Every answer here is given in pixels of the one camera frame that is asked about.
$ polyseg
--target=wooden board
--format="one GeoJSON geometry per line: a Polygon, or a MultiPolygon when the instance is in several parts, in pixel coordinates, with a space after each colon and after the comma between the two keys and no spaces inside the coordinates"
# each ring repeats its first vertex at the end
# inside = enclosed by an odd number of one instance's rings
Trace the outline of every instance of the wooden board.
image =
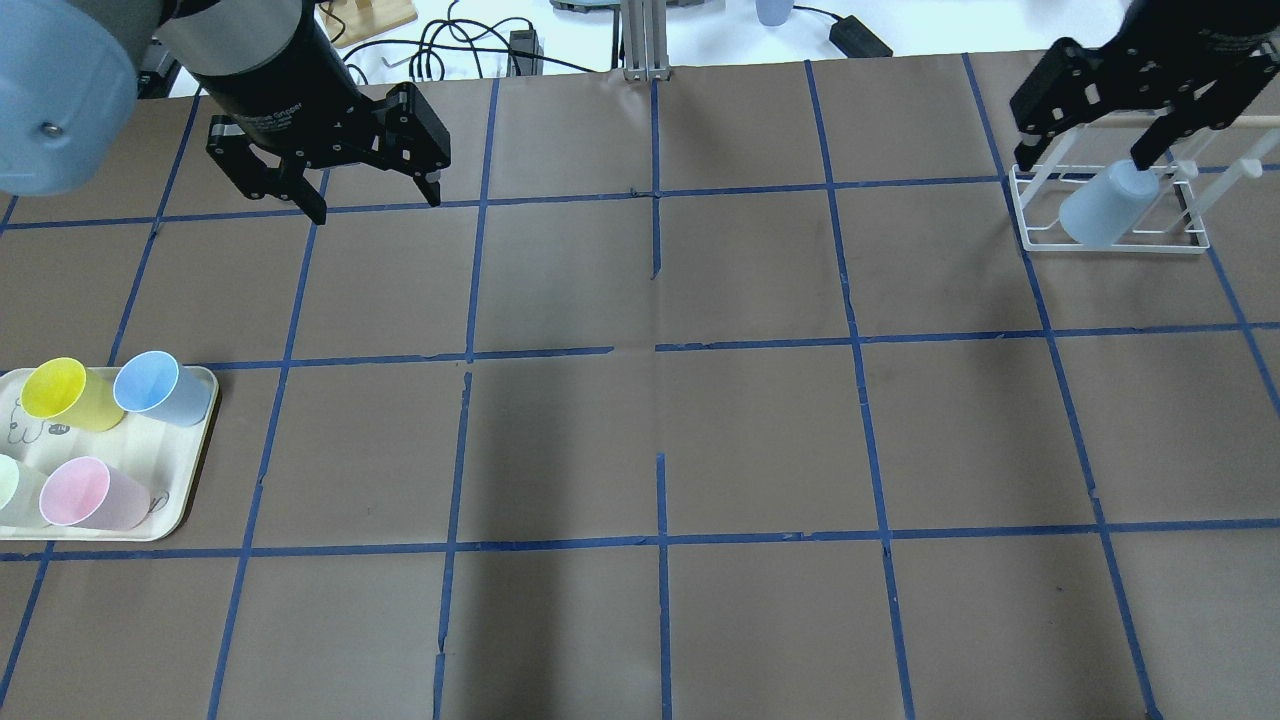
{"type": "MultiPolygon", "coordinates": [[[[334,42],[335,47],[348,47],[417,19],[412,0],[334,0],[323,6],[347,23],[346,32],[334,42]]],[[[342,31],[338,20],[324,13],[320,13],[320,18],[329,37],[342,31]]]]}

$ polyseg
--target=pink cup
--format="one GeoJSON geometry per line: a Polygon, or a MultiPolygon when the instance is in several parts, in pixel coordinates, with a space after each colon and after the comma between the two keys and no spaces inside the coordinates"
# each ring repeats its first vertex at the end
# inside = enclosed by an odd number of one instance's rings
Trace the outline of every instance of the pink cup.
{"type": "Polygon", "coordinates": [[[151,492],[97,457],[63,462],[40,491],[40,514],[54,525],[128,530],[151,510],[151,492]]]}

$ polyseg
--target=yellow cup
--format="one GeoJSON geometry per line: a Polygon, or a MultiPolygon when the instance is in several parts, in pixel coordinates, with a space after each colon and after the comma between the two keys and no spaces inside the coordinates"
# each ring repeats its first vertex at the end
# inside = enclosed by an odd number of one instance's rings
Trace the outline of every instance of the yellow cup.
{"type": "Polygon", "coordinates": [[[37,420],[83,430],[109,430],[124,419],[111,397],[111,383],[70,357],[36,368],[22,386],[22,409],[37,420]]]}

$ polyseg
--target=cable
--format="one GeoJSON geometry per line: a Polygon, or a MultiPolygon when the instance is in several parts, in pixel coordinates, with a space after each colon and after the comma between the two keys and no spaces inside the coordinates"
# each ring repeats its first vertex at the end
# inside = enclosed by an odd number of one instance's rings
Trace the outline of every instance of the cable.
{"type": "MultiPolygon", "coordinates": [[[[447,15],[445,19],[443,19],[443,20],[442,19],[431,20],[431,22],[429,22],[426,24],[426,27],[422,28],[422,35],[419,37],[419,42],[424,44],[424,50],[420,51],[420,53],[415,53],[415,55],[413,55],[415,63],[416,63],[416,68],[417,68],[417,73],[420,76],[422,74],[422,60],[421,60],[422,53],[430,51],[430,50],[433,50],[433,49],[436,47],[436,38],[440,36],[440,32],[444,31],[445,28],[448,28],[449,35],[456,41],[458,41],[458,42],[466,42],[466,44],[470,45],[471,56],[472,56],[472,59],[475,60],[475,64],[476,64],[476,74],[479,77],[481,77],[481,78],[484,77],[484,69],[480,65],[480,51],[476,50],[476,41],[484,40],[486,36],[493,35],[494,37],[498,38],[499,42],[502,42],[509,50],[511,49],[511,42],[506,37],[503,37],[500,32],[498,32],[499,27],[502,27],[503,24],[509,23],[509,22],[522,22],[522,23],[525,23],[525,26],[529,27],[530,31],[534,29],[532,20],[530,20],[529,18],[524,18],[524,17],[503,18],[503,19],[498,20],[497,23],[492,24],[492,26],[488,26],[488,24],[477,22],[477,20],[470,20],[470,19],[462,19],[462,18],[454,19],[453,15],[452,15],[452,13],[453,13],[453,5],[457,5],[460,1],[461,0],[453,0],[453,3],[449,4],[448,9],[445,10],[445,15],[447,15]],[[433,26],[436,26],[436,24],[439,27],[435,29],[435,33],[431,35],[431,40],[428,41],[426,40],[426,33],[430,31],[430,28],[433,26]],[[481,28],[484,32],[481,32],[480,35],[468,35],[466,31],[462,29],[463,24],[475,26],[477,28],[481,28]]],[[[518,67],[516,68],[516,74],[520,74],[520,68],[518,67]]]]}
{"type": "Polygon", "coordinates": [[[365,74],[365,70],[360,69],[360,65],[347,63],[347,69],[356,70],[357,73],[360,73],[360,81],[364,82],[365,85],[369,85],[369,76],[365,74]]]}
{"type": "MultiPolygon", "coordinates": [[[[372,47],[374,45],[415,45],[415,46],[421,47],[422,44],[420,44],[416,40],[370,40],[369,42],[361,42],[360,45],[357,45],[357,46],[352,47],[351,50],[348,50],[347,54],[342,56],[342,60],[346,63],[357,51],[364,50],[366,47],[372,47]]],[[[436,50],[463,50],[463,51],[471,50],[470,47],[457,47],[457,46],[445,46],[445,45],[436,45],[435,49],[436,50]]],[[[504,50],[502,47],[476,47],[476,53],[509,53],[511,55],[515,55],[517,58],[531,58],[531,59],[535,59],[535,60],[541,60],[544,63],[552,63],[554,65],[563,65],[566,68],[572,68],[575,70],[584,72],[584,73],[595,73],[595,72],[599,72],[599,70],[593,70],[591,68],[584,68],[582,65],[575,65],[573,63],[568,63],[568,61],[564,61],[564,60],[557,60],[556,58],[548,58],[547,55],[539,55],[536,53],[525,53],[524,50],[509,50],[508,51],[508,50],[504,50]]]]}
{"type": "Polygon", "coordinates": [[[823,10],[822,8],[810,8],[810,6],[808,6],[808,5],[792,5],[792,6],[794,6],[794,8],[796,9],[796,10],[809,10],[810,13],[822,13],[823,15],[827,15],[827,17],[831,17],[831,18],[835,18],[837,23],[838,23],[840,20],[845,19],[845,18],[842,18],[842,17],[837,15],[836,13],[832,13],[831,10],[823,10]]]}
{"type": "Polygon", "coordinates": [[[321,13],[324,13],[324,14],[329,15],[329,17],[330,17],[330,18],[333,18],[333,19],[334,19],[334,20],[335,20],[335,22],[337,22],[338,24],[340,24],[340,26],[342,26],[342,27],[340,27],[340,28],[338,29],[338,35],[335,35],[335,36],[333,36],[333,37],[330,37],[330,38],[329,38],[329,42],[338,42],[338,38],[339,38],[339,37],[342,37],[342,33],[347,32],[347,23],[346,23],[346,20],[343,20],[343,19],[342,19],[342,18],[339,18],[338,15],[333,14],[333,3],[329,3],[329,6],[328,6],[328,8],[325,8],[325,4],[324,4],[324,3],[321,3],[321,4],[316,5],[316,8],[319,8],[321,13]]]}

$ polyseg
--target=black cable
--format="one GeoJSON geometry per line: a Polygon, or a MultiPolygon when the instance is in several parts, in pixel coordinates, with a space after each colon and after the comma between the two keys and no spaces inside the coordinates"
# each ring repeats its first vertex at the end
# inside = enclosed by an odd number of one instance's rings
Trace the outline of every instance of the black cable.
{"type": "MultiPolygon", "coordinates": [[[[445,14],[452,13],[453,12],[453,5],[457,5],[457,3],[458,3],[458,0],[453,0],[453,3],[451,3],[449,8],[445,10],[445,14]]],[[[421,35],[421,37],[419,37],[419,41],[421,41],[422,38],[426,37],[426,31],[431,27],[433,23],[440,23],[440,27],[435,28],[435,32],[431,35],[431,41],[426,44],[428,47],[435,47],[435,38],[440,37],[440,33],[445,28],[449,29],[449,35],[452,35],[454,40],[458,40],[457,26],[456,26],[456,23],[458,23],[458,22],[462,22],[462,20],[454,20],[452,18],[448,18],[448,19],[444,19],[444,20],[439,20],[439,19],[431,20],[430,23],[426,23],[426,27],[422,28],[422,35],[421,35]]],[[[471,46],[471,59],[475,60],[475,64],[476,64],[476,76],[479,76],[480,78],[484,78],[484,68],[480,67],[480,53],[476,51],[476,44],[475,44],[475,41],[471,40],[470,35],[462,33],[461,42],[467,42],[471,46]]]]}
{"type": "Polygon", "coordinates": [[[837,15],[836,13],[832,13],[831,10],[823,10],[822,8],[810,8],[808,5],[792,5],[792,6],[796,10],[809,10],[810,13],[822,13],[823,15],[828,15],[828,17],[835,18],[837,23],[840,20],[845,19],[845,18],[837,15]]]}
{"type": "Polygon", "coordinates": [[[365,70],[360,69],[360,65],[355,65],[355,64],[347,63],[347,69],[348,70],[356,70],[357,73],[360,73],[361,82],[364,82],[365,85],[369,85],[369,76],[365,74],[365,70]]]}
{"type": "MultiPolygon", "coordinates": [[[[360,45],[357,45],[357,46],[352,47],[351,50],[348,50],[347,54],[342,56],[342,60],[347,61],[358,50],[364,50],[366,47],[372,47],[374,45],[416,45],[416,46],[421,47],[421,44],[419,41],[416,41],[416,40],[370,40],[369,42],[361,42],[360,45]]],[[[447,45],[436,45],[435,49],[436,50],[462,50],[462,51],[471,50],[470,47],[457,47],[457,46],[447,46],[447,45]]],[[[509,53],[511,55],[515,55],[517,58],[531,58],[534,60],[541,60],[544,63],[552,63],[554,65],[563,65],[566,68],[572,68],[575,70],[580,70],[580,72],[584,72],[584,73],[595,73],[595,72],[599,72],[599,70],[593,70],[591,68],[584,68],[582,65],[575,65],[573,63],[568,63],[568,61],[564,61],[564,60],[557,60],[556,58],[549,58],[547,55],[539,55],[538,53],[525,53],[524,50],[504,50],[502,47],[476,47],[476,51],[477,53],[509,53]]]]}
{"type": "Polygon", "coordinates": [[[325,4],[324,4],[324,3],[321,3],[321,4],[316,5],[316,8],[320,8],[320,12],[321,12],[321,13],[324,13],[324,14],[329,15],[329,17],[330,17],[330,18],[333,18],[333,19],[334,19],[334,20],[335,20],[335,22],[337,22],[338,24],[340,24],[340,26],[342,26],[342,27],[340,27],[340,28],[338,29],[338,35],[335,35],[335,36],[333,36],[333,37],[330,37],[330,38],[329,38],[329,42],[338,42],[338,38],[339,38],[339,37],[342,37],[342,33],[347,32],[347,23],[346,23],[346,20],[343,20],[343,19],[342,19],[342,18],[339,18],[338,15],[333,14],[333,3],[329,3],[329,6],[328,6],[328,8],[325,8],[324,5],[325,5],[325,4]]]}
{"type": "MultiPolygon", "coordinates": [[[[453,0],[453,3],[449,4],[448,9],[445,10],[445,19],[443,19],[443,20],[435,19],[435,20],[429,22],[426,24],[426,27],[422,28],[422,35],[419,36],[419,41],[424,44],[424,47],[426,50],[434,49],[436,46],[435,41],[440,36],[440,32],[443,29],[448,28],[449,35],[456,41],[467,42],[470,45],[471,56],[472,56],[472,59],[475,60],[475,64],[476,64],[476,74],[483,78],[484,77],[484,70],[481,69],[481,65],[480,65],[480,53],[476,50],[476,45],[475,45],[476,41],[484,40],[486,36],[493,35],[494,37],[498,38],[499,42],[502,42],[508,49],[511,49],[511,42],[506,37],[503,37],[500,32],[498,32],[498,28],[502,27],[506,23],[509,23],[509,22],[522,22],[522,23],[525,23],[529,27],[530,31],[532,31],[534,29],[534,23],[529,18],[524,18],[524,17],[518,17],[518,15],[509,17],[509,18],[503,18],[503,19],[498,20],[497,23],[492,24],[492,26],[488,26],[488,24],[477,22],[477,20],[470,20],[470,19],[462,19],[462,18],[454,19],[453,14],[452,14],[453,13],[453,5],[457,5],[460,1],[461,0],[453,0]],[[439,24],[439,27],[436,28],[435,33],[431,35],[431,40],[428,41],[426,40],[426,33],[430,29],[430,27],[434,26],[434,24],[439,24]],[[484,32],[481,32],[480,35],[470,35],[470,33],[467,33],[466,31],[462,29],[463,24],[479,27],[479,28],[484,29],[484,32]]],[[[422,68],[422,63],[421,63],[420,55],[421,55],[421,53],[416,53],[413,55],[415,59],[416,59],[416,63],[417,63],[419,74],[421,74],[421,68],[422,68]]],[[[518,67],[516,68],[516,74],[520,74],[520,68],[518,67]]]]}
{"type": "Polygon", "coordinates": [[[440,56],[435,49],[426,44],[426,33],[431,29],[435,23],[442,20],[430,20],[422,26],[422,35],[419,36],[417,53],[408,56],[408,77],[410,79],[428,81],[434,79],[431,76],[431,58],[440,64],[440,79],[444,79],[444,58],[440,56]]]}

